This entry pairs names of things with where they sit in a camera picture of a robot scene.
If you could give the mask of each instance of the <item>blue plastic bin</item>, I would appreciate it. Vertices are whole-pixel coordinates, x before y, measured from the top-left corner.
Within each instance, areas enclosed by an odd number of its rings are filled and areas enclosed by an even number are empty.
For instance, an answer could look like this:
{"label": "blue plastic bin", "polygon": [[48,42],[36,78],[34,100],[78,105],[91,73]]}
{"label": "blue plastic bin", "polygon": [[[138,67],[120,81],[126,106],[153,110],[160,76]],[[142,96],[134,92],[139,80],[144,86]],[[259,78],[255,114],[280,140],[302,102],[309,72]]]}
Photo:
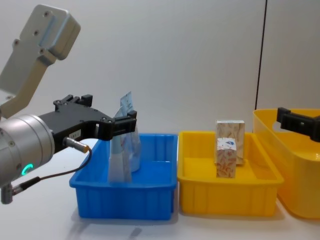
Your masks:
{"label": "blue plastic bin", "polygon": [[140,134],[140,169],[130,183],[109,183],[110,142],[99,140],[89,164],[69,181],[82,218],[169,220],[177,186],[178,136]]}

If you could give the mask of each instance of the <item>green indicator light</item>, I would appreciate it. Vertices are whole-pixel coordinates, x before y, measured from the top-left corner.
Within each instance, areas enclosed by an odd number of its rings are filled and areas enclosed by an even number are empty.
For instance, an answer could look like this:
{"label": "green indicator light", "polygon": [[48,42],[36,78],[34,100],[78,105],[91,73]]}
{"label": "green indicator light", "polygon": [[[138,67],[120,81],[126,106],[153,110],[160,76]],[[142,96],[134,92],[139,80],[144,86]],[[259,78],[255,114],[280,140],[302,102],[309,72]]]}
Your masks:
{"label": "green indicator light", "polygon": [[29,163],[27,166],[24,167],[24,169],[21,172],[21,175],[26,175],[28,173],[29,169],[33,169],[34,165],[32,163]]}

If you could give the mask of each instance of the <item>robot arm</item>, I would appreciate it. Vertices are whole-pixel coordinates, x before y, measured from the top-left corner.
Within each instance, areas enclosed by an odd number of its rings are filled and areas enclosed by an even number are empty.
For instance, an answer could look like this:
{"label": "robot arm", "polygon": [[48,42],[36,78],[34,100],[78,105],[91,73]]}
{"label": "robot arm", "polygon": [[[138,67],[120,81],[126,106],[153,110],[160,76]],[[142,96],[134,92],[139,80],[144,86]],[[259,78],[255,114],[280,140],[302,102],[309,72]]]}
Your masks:
{"label": "robot arm", "polygon": [[34,8],[20,39],[0,75],[1,202],[13,198],[11,182],[46,164],[66,147],[86,152],[79,141],[87,138],[110,140],[134,132],[137,113],[111,118],[91,108],[93,97],[85,95],[53,102],[55,111],[41,115],[14,116],[25,108],[48,66],[65,59],[80,31],[80,25],[66,10],[45,5]]}
{"label": "robot arm", "polygon": [[0,110],[9,118],[25,108],[47,67],[56,59],[65,59],[79,32],[80,25],[63,9],[37,5],[0,75]]}

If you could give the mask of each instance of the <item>dark vertical line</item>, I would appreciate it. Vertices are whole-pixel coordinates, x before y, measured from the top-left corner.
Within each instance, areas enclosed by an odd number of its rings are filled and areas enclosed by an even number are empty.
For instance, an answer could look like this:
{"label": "dark vertical line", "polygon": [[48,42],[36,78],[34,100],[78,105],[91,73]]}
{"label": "dark vertical line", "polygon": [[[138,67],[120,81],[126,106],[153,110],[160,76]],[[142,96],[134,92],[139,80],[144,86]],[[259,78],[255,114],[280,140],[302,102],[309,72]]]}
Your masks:
{"label": "dark vertical line", "polygon": [[259,93],[259,83],[260,83],[260,72],[261,72],[262,52],[263,52],[263,49],[264,49],[264,39],[265,39],[265,27],[266,27],[267,6],[268,6],[268,0],[265,0],[264,18],[263,18],[263,27],[262,27],[262,39],[261,39],[261,51],[260,51],[260,62],[259,62],[258,81],[257,81],[257,84],[256,84],[256,94],[255,94],[254,110],[257,109],[257,104],[258,104],[258,93]]}

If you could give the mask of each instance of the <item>yellow plastic bin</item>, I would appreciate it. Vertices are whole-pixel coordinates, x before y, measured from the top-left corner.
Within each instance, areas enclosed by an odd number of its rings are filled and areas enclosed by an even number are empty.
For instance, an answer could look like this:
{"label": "yellow plastic bin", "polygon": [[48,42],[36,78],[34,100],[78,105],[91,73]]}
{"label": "yellow plastic bin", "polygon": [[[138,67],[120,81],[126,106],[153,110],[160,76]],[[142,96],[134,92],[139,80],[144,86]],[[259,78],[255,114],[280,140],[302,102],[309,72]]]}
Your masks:
{"label": "yellow plastic bin", "polygon": [[283,178],[252,133],[245,133],[243,166],[235,178],[216,178],[215,133],[179,134],[179,204],[186,214],[272,216]]}
{"label": "yellow plastic bin", "polygon": [[[309,117],[320,109],[291,109]],[[320,143],[295,132],[273,129],[277,109],[253,112],[253,132],[284,178],[278,196],[294,215],[320,219]]]}

